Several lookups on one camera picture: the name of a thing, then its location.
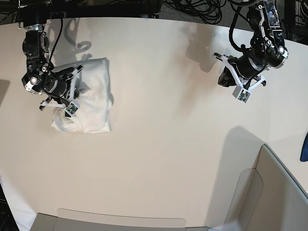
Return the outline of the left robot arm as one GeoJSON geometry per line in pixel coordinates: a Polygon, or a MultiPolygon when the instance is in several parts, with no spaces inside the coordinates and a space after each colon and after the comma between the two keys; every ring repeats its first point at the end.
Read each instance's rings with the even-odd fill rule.
{"type": "Polygon", "coordinates": [[[229,28],[231,46],[242,53],[237,58],[227,56],[227,62],[234,68],[245,89],[251,81],[259,81],[260,74],[269,68],[280,68],[288,59],[289,53],[285,46],[283,30],[275,3],[270,0],[248,0],[235,2],[230,0],[235,15],[229,28]],[[233,40],[233,32],[238,17],[242,17],[253,30],[250,47],[238,46],[233,40]]]}

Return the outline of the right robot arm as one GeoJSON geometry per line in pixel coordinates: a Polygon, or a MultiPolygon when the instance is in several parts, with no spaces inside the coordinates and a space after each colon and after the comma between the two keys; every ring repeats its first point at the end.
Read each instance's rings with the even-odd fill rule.
{"type": "Polygon", "coordinates": [[[44,30],[54,14],[63,19],[67,12],[80,4],[78,0],[20,0],[18,2],[18,27],[26,29],[22,50],[26,56],[26,73],[22,83],[26,91],[46,94],[42,105],[55,100],[57,106],[68,106],[76,94],[77,73],[82,66],[69,67],[54,72],[51,60],[54,50],[49,49],[49,39],[44,30]]]}

